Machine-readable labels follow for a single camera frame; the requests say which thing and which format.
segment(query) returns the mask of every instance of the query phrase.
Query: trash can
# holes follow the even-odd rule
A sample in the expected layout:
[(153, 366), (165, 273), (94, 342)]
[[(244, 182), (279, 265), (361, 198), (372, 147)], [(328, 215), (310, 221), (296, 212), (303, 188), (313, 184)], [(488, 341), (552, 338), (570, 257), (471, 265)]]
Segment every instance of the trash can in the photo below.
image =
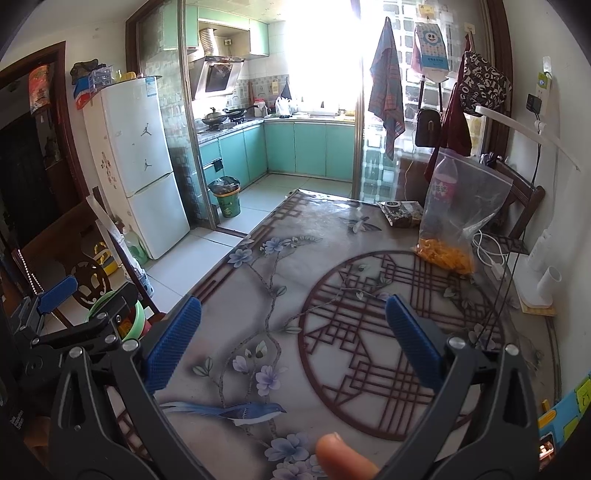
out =
[(234, 177), (220, 177), (209, 185), (209, 190), (217, 198), (224, 218), (232, 218), (240, 213), (240, 182)]

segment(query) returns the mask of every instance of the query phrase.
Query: range hood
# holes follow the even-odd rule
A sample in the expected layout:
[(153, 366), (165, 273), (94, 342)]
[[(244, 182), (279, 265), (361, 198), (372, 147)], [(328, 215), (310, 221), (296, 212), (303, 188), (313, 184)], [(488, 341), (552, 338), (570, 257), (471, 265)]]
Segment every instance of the range hood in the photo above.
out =
[(203, 51), (199, 49), (187, 55), (191, 98), (229, 95), (234, 91), (244, 59), (221, 56), (212, 28), (200, 30), (199, 39)]

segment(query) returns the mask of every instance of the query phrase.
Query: green bowl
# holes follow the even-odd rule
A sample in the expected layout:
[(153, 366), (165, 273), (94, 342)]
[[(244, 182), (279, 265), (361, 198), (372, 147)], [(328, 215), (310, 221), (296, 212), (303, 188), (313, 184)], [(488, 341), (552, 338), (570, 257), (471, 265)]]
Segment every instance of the green bowl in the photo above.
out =
[[(102, 304), (104, 304), (104, 302), (109, 300), (109, 298), (111, 298), (113, 295), (115, 295), (115, 290), (108, 291), (101, 298), (99, 298), (95, 302), (95, 304), (90, 308), (90, 310), (88, 311), (88, 317), (86, 318), (86, 321), (88, 321), (88, 319), (90, 317), (92, 317), (99, 310), (100, 306)], [(142, 304), (138, 300), (135, 304), (134, 324), (131, 326), (131, 329), (129, 330), (128, 334), (125, 335), (125, 337), (123, 338), (123, 341), (130, 340), (130, 339), (138, 340), (139, 336), (141, 335), (142, 331), (144, 330), (145, 321), (146, 321), (146, 314), (144, 312), (144, 308), (142, 307)]]

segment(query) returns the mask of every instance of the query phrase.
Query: plaid towel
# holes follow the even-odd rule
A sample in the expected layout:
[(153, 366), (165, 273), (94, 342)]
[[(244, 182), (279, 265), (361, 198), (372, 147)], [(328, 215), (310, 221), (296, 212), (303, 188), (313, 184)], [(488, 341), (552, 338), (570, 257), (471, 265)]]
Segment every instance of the plaid towel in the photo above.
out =
[(402, 83), (398, 51), (392, 23), (386, 17), (382, 36), (369, 69), (374, 86), (369, 96), (369, 111), (382, 119), (386, 129), (386, 155), (394, 159), (394, 141), (406, 130), (402, 105)]

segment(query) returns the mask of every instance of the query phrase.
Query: blue gripper pad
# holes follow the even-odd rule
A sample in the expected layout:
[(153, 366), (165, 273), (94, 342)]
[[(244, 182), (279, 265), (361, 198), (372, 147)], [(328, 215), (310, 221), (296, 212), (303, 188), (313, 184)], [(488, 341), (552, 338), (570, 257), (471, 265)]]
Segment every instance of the blue gripper pad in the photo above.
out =
[(78, 282), (74, 277), (68, 275), (50, 291), (39, 295), (39, 303), (37, 304), (39, 315), (53, 312), (66, 299), (71, 297), (76, 290), (78, 290)]
[(201, 302), (188, 297), (144, 363), (144, 386), (148, 393), (166, 387), (200, 323)]
[(438, 392), (443, 386), (443, 358), (416, 320), (417, 314), (398, 296), (386, 302), (386, 321), (423, 387)]

